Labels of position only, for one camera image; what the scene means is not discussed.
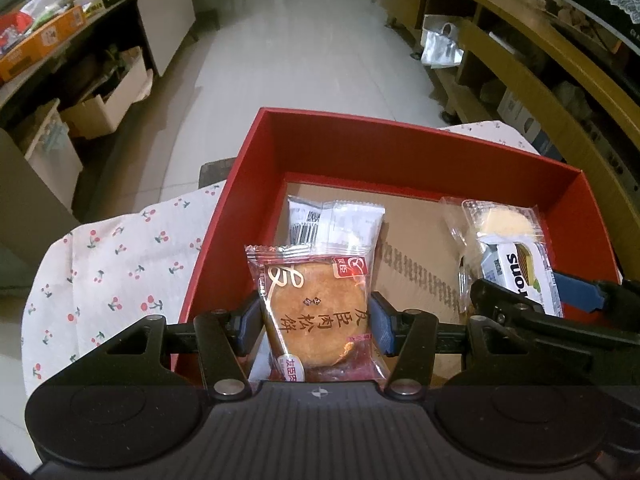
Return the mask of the red meat floss cake packet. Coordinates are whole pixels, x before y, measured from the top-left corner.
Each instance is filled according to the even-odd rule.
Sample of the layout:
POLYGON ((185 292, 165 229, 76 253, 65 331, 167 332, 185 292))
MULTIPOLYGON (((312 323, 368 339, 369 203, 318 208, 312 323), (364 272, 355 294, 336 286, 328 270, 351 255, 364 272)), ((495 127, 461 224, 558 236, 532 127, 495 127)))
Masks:
POLYGON ((245 247, 266 338, 270 378, 384 382, 368 300, 372 248, 360 244, 245 247))

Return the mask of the round pastry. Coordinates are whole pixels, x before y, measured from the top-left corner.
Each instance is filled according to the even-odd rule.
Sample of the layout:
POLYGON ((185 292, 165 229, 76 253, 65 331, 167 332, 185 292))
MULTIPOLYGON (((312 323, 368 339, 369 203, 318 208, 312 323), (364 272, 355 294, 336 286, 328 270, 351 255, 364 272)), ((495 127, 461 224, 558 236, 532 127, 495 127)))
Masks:
POLYGON ((442 205, 442 218, 459 258, 459 311, 470 313, 473 310, 471 285, 483 278, 480 270, 483 255, 480 237, 484 234, 528 235, 545 243, 544 230, 534 208, 490 200, 462 200, 452 196, 443 197, 439 203, 442 205))

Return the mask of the white silver snack packet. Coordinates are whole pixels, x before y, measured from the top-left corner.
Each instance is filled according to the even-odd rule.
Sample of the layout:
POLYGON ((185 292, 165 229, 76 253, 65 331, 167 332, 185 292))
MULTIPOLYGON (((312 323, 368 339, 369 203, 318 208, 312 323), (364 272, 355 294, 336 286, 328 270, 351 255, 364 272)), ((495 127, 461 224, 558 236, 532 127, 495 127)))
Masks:
POLYGON ((331 200, 311 202, 288 196, 288 242, 310 245, 319 254, 340 246, 372 250, 382 229, 385 207, 331 200))

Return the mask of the white sandwich cracker packet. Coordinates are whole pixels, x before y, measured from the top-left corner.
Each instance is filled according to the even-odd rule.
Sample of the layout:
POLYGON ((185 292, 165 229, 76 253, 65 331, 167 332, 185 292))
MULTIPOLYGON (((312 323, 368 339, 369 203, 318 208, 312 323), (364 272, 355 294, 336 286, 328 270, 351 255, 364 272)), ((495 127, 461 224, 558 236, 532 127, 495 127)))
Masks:
POLYGON ((540 304, 545 314, 562 318, 562 302, 544 243, 528 235, 484 234, 480 246, 485 280, 540 304))

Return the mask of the cherry print tablecloth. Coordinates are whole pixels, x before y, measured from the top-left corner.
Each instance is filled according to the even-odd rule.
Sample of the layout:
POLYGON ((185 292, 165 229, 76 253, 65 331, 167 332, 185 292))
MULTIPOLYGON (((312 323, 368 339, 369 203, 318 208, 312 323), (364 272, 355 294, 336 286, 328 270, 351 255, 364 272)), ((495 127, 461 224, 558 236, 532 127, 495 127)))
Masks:
MULTIPOLYGON (((501 122, 474 122, 448 132, 528 150, 501 122)), ((22 319, 27 392, 145 315, 181 321, 203 237, 227 178, 133 214, 78 226, 50 246, 22 319)))

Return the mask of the red cardboard box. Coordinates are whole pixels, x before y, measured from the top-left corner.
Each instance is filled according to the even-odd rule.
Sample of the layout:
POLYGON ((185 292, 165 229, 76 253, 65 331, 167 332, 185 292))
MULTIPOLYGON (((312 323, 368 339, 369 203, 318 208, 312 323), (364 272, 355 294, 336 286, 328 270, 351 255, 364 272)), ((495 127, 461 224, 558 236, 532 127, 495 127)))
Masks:
POLYGON ((501 144, 386 120, 264 108, 203 237, 180 318, 233 311, 254 292, 245 249, 288 237, 289 195, 385 207, 370 286, 398 311, 459 322, 460 257, 450 198, 537 211, 553 270, 615 281, 605 223, 578 169, 501 144))

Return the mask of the silver foil bag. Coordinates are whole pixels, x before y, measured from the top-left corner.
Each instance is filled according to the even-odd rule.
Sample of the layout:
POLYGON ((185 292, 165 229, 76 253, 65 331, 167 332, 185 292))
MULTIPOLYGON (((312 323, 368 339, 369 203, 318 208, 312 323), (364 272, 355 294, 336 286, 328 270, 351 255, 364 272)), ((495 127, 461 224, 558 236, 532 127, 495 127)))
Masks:
POLYGON ((421 63, 434 70, 458 67, 464 55, 459 47, 462 18, 442 14, 425 14, 420 45, 421 63))

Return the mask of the white cardboard storage box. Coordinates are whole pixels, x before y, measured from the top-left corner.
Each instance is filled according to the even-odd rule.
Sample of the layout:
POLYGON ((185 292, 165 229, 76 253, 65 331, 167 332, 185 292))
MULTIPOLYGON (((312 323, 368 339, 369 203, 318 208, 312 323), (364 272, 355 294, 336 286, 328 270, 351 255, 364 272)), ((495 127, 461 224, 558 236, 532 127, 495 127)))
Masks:
POLYGON ((118 52, 116 61, 75 105, 62 110, 71 136, 92 140, 115 133, 131 105, 149 95, 153 72, 145 66, 142 49, 118 52))

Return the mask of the white plastic storage bin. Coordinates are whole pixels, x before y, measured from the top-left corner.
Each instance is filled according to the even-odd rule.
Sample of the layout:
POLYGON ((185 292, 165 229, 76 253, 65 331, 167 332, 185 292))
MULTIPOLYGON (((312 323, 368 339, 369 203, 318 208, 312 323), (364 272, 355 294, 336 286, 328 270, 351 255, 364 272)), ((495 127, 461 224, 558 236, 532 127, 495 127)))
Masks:
POLYGON ((24 123, 21 151, 26 162, 47 188, 72 210, 76 185, 84 169, 70 140, 70 127, 64 122, 54 99, 37 108, 24 123))

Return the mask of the white coffee table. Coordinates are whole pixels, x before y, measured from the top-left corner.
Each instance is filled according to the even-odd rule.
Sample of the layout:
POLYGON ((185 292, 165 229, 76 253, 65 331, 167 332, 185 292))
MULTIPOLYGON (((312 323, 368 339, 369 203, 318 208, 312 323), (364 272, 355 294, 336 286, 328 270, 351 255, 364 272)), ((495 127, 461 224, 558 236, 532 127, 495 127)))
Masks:
MULTIPOLYGON (((75 105, 107 70, 115 66, 118 52, 140 47, 153 81, 163 76, 184 38, 192 34, 195 14, 192 0, 124 0, 81 32, 29 76, 3 105, 1 125, 14 141, 21 141, 18 126, 40 104, 61 100, 60 112, 75 105)), ((116 180, 125 175, 138 140, 142 104, 134 103, 115 133, 92 140, 70 136, 84 170, 79 176, 72 205, 79 221, 98 218, 115 197, 116 180)))

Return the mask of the orange snack box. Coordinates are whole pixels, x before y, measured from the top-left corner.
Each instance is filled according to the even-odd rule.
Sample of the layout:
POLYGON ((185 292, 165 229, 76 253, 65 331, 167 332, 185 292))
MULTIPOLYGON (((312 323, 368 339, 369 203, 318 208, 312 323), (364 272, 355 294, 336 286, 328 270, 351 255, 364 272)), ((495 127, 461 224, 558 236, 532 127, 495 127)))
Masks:
POLYGON ((80 6, 60 14, 44 24, 33 34, 19 42, 2 56, 0 74, 3 82, 9 82, 24 70, 45 58, 65 40, 85 26, 85 13, 80 6))

